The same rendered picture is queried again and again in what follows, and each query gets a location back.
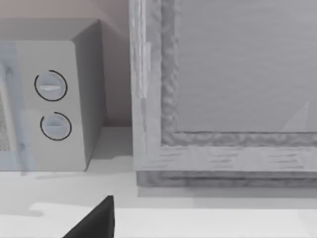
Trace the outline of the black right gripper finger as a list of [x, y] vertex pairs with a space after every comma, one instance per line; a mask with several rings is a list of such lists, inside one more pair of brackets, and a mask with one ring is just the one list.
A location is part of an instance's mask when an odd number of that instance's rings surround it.
[[62, 238], [114, 238], [114, 196], [107, 196]]

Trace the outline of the pale microwave oven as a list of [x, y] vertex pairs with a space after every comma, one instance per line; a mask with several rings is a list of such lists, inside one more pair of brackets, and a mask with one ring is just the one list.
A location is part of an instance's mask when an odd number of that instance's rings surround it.
[[[61, 73], [57, 102], [42, 99], [35, 77]], [[59, 112], [72, 132], [45, 137], [43, 116]], [[101, 23], [91, 18], [0, 18], [0, 171], [84, 171], [106, 114]]]

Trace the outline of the small microwave knob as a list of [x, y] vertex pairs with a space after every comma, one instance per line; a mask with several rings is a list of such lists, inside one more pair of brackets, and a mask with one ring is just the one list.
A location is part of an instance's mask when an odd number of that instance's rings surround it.
[[63, 141], [72, 132], [72, 124], [67, 116], [59, 112], [53, 112], [43, 116], [40, 121], [40, 129], [45, 137], [53, 141]]

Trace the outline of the large microwave knob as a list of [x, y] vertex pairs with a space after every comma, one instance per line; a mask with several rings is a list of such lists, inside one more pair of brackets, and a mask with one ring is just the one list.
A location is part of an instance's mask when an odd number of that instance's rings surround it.
[[68, 85], [64, 76], [55, 70], [48, 70], [35, 77], [34, 88], [37, 94], [49, 102], [57, 102], [65, 97]]

